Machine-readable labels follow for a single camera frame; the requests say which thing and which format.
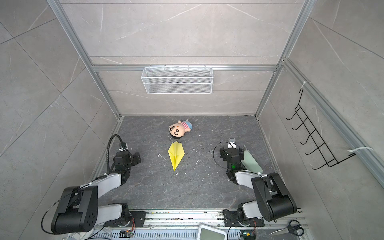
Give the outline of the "yellow square paper sheet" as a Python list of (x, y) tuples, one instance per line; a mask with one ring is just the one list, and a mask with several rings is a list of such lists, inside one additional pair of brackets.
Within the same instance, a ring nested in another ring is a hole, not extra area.
[(168, 150), (168, 153), (173, 170), (175, 171), (185, 155), (182, 143), (179, 143), (177, 141), (173, 142)]

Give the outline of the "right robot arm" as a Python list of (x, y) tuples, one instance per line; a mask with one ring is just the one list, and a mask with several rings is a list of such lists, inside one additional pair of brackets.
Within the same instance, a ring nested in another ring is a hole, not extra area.
[(278, 173), (264, 174), (249, 150), (229, 142), (220, 148), (219, 156), (227, 164), (225, 169), (229, 180), (253, 190), (255, 194), (255, 200), (238, 205), (236, 223), (270, 222), (297, 212), (297, 204), (281, 176)]

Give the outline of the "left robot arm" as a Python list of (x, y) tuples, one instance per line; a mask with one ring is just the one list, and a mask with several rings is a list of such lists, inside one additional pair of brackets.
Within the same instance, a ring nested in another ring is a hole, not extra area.
[(113, 171), (96, 178), (84, 186), (67, 187), (51, 222), (51, 232), (55, 235), (87, 233), (94, 226), (125, 227), (133, 224), (133, 217), (127, 204), (99, 206), (98, 200), (106, 193), (125, 184), (131, 168), (141, 163), (138, 152), (128, 150), (116, 153), (113, 158)]

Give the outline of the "plush doll toy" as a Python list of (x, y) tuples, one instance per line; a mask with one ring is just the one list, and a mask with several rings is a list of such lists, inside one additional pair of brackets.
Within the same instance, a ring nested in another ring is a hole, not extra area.
[(169, 132), (172, 138), (174, 139), (180, 139), (182, 138), (185, 133), (190, 132), (193, 129), (192, 123), (189, 122), (189, 120), (185, 121), (178, 121), (175, 124), (172, 124), (169, 126)]

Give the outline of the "small green circuit board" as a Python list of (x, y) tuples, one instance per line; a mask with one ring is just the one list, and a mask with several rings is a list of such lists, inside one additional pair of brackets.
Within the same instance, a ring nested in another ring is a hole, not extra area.
[(240, 240), (255, 240), (256, 234), (253, 231), (241, 231)]

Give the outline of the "white digital scale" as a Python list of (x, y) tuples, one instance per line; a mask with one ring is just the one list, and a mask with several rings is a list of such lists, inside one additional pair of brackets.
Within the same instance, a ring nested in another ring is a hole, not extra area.
[(198, 240), (227, 240), (226, 231), (205, 224), (199, 225)]

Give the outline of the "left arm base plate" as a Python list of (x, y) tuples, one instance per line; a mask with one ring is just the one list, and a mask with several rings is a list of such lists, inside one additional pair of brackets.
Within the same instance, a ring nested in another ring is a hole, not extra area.
[(119, 219), (104, 223), (104, 227), (111, 228), (142, 228), (146, 219), (145, 211), (133, 211), (129, 214), (123, 214)]

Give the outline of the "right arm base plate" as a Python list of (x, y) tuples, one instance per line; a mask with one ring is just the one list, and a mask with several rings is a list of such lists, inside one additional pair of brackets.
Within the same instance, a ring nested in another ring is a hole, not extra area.
[(222, 210), (224, 216), (225, 227), (264, 227), (265, 222), (262, 217), (253, 219), (246, 219), (240, 217), (237, 211), (230, 211), (228, 209)]

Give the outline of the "small red-wired circuit board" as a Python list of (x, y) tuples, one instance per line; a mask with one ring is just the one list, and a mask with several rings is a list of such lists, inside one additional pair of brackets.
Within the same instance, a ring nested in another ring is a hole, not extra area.
[(135, 236), (134, 230), (120, 231), (119, 238), (133, 238)]

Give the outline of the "black handled scissors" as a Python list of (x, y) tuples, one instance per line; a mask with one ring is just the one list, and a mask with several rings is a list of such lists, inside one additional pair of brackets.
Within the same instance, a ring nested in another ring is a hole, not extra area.
[(284, 229), (280, 229), (270, 233), (270, 236), (277, 236), (282, 234), (292, 234), (297, 237), (301, 237), (304, 235), (304, 229), (301, 226), (301, 223), (297, 220), (290, 220), (288, 225)]

